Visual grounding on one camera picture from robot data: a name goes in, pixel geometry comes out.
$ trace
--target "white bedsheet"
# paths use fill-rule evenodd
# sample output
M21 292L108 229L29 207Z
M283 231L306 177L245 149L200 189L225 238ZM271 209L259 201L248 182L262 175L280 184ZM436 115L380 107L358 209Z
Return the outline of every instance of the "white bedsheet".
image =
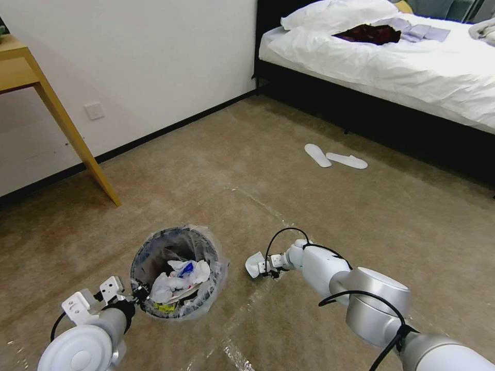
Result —
M260 59L495 133L495 48L472 40L469 25L399 14L448 28L443 42L376 46L332 37L317 25L268 31Z

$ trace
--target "table leg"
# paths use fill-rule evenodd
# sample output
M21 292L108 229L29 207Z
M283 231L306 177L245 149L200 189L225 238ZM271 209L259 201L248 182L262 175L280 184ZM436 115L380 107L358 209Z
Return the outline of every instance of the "table leg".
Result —
M110 197L113 203L117 206L120 206L122 203L120 202L119 197L108 182L108 179L103 173L102 168L94 159L91 151L89 151L89 148L79 134L79 131L77 131L77 128L74 126L71 118L69 117L69 114L67 114L65 108L58 99L57 94L55 94L55 91L52 89L50 83L48 83L48 80L38 66L38 63L29 51L27 51L24 57L39 78L39 82L34 84L34 88L36 89L41 100L45 103L46 107L52 114L62 132L71 143L74 150L84 162L88 170L91 172L91 175L103 188L103 190L106 192L108 197Z

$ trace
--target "trash can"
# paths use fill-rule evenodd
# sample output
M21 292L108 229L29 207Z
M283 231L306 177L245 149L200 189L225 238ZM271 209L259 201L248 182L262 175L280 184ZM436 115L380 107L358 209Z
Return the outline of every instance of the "trash can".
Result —
M213 234L206 227L185 225L151 235L138 250L130 269L133 292L140 285L150 292L161 273L171 272L169 260L205 260L210 267L209 278L173 308L148 298L141 303L141 309L154 318L172 321L196 319L207 313L222 290L228 269L228 261L221 256L220 244Z

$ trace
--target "white duvet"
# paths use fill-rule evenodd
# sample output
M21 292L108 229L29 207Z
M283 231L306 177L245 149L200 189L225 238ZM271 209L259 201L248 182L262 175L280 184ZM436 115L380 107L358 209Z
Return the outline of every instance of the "white duvet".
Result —
M276 38L268 48L318 74L415 97L495 129L495 47L471 39L470 25L397 13L413 25L451 32L444 42L401 40L377 46L333 37L357 24L334 27L331 12L326 14Z

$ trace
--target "white wall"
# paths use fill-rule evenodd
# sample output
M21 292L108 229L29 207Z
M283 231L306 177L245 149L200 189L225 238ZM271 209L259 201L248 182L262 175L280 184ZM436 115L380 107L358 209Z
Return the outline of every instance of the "white wall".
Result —
M254 88L255 0L0 0L94 156ZM83 105L100 101L90 121ZM80 162L33 89L0 95L0 195Z

